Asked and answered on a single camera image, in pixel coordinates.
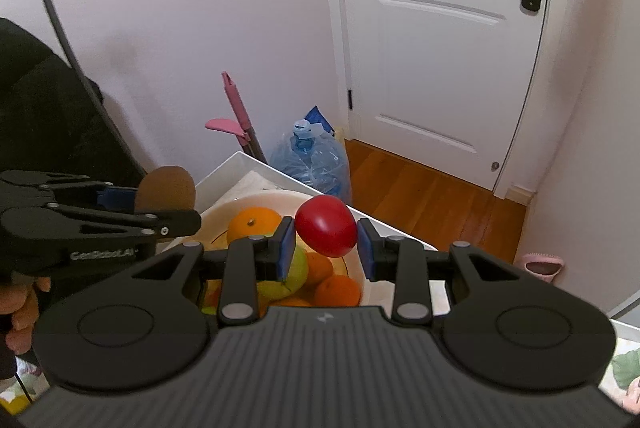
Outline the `person's left hand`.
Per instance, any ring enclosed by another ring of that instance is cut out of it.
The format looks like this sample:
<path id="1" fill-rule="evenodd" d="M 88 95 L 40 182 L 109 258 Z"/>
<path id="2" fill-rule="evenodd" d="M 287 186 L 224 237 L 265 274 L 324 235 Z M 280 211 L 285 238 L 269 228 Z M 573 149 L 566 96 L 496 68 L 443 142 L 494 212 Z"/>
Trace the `person's left hand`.
<path id="1" fill-rule="evenodd" d="M 4 340 L 17 356 L 32 347 L 32 331 L 39 318 L 37 289 L 44 293 L 50 292 L 51 279 L 39 278 L 30 285 L 1 286 L 0 313 L 9 315 L 11 320 L 11 328 L 4 335 Z"/>

